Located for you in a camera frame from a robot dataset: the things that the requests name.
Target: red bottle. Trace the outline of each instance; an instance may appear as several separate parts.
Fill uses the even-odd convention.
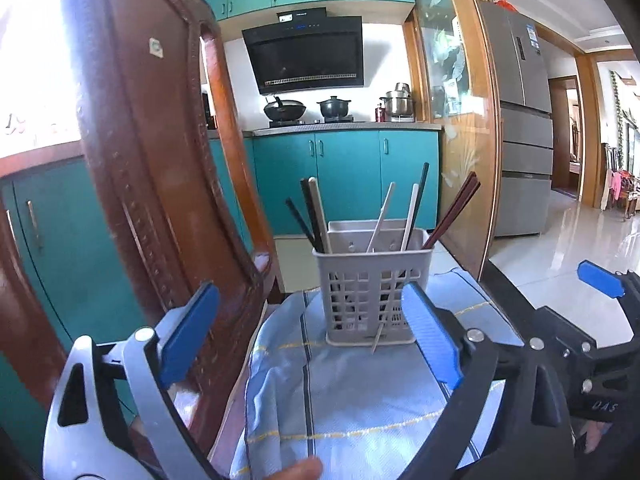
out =
[[[376,108],[376,122],[384,123],[385,121],[386,121],[385,107],[383,107],[382,103],[379,103],[378,108]]]

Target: gray refrigerator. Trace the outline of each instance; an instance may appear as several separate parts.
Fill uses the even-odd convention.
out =
[[[539,234],[551,193],[553,127],[545,63],[533,20],[480,1],[502,111],[502,184],[495,236]]]

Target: blue gripper pad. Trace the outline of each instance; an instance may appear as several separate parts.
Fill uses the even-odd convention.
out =
[[[156,326],[160,383],[168,388],[183,381],[216,319],[220,295],[213,283],[204,283],[187,305],[166,313]]]
[[[625,295],[625,289],[618,276],[589,260],[578,264],[578,278],[610,298],[622,298]]]
[[[463,377],[460,367],[462,343],[451,336],[444,327],[445,319],[441,319],[436,311],[441,311],[443,317],[451,316],[452,322],[458,321],[449,311],[437,309],[416,283],[408,283],[402,288],[401,306],[434,377],[455,389]]]

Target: human hand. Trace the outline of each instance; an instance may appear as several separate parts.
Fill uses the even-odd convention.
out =
[[[265,480],[318,480],[321,474],[322,462],[317,456],[310,456],[265,478]]]

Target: blue cloth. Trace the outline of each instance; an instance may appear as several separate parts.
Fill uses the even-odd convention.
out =
[[[471,276],[454,269],[430,276],[433,303],[493,341],[520,339]],[[323,479],[392,479],[415,456],[450,392],[433,377],[418,347],[336,348],[325,341],[322,297],[289,297],[258,332],[246,388],[246,425],[231,478],[261,479],[309,455]],[[503,382],[495,381],[460,465],[481,454]]]

